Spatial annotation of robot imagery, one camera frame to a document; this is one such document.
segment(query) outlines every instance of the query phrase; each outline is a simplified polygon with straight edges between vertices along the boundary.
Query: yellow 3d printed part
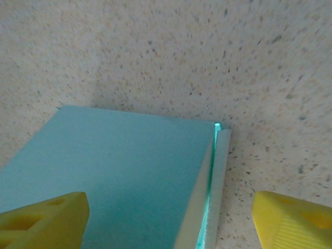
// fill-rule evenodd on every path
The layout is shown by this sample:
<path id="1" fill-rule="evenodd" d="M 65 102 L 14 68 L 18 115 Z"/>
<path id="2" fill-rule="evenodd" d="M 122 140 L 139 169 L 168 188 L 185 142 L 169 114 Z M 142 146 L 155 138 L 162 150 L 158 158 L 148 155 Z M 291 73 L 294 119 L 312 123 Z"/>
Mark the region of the yellow 3d printed part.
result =
<path id="1" fill-rule="evenodd" d="M 79 249 L 88 217 L 84 192 L 2 213 L 0 249 Z"/>
<path id="2" fill-rule="evenodd" d="M 332 248 L 330 207 L 261 191 L 252 214 L 262 249 Z"/>

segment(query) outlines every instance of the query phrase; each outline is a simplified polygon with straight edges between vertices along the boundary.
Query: white speckled surface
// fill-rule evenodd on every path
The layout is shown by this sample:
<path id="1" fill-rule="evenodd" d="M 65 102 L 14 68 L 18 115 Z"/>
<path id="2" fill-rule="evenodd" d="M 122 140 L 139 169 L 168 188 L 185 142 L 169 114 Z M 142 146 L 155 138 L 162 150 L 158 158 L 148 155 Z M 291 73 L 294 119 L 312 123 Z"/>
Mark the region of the white speckled surface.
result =
<path id="1" fill-rule="evenodd" d="M 255 190 L 332 206 L 332 2 L 0 0 L 0 165 L 62 104 L 232 128 L 219 249 Z"/>

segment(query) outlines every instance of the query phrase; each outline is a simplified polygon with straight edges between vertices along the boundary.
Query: yellow plastic block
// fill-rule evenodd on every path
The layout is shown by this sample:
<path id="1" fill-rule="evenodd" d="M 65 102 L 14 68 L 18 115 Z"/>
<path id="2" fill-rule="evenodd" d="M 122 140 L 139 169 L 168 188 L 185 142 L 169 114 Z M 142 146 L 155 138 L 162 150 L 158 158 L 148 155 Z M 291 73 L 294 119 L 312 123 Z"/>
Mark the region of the yellow plastic block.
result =
<path id="1" fill-rule="evenodd" d="M 84 192 L 0 214 L 0 249 L 79 249 L 89 217 Z"/>
<path id="2" fill-rule="evenodd" d="M 261 191 L 253 220 L 262 249 L 331 249 L 332 208 Z"/>

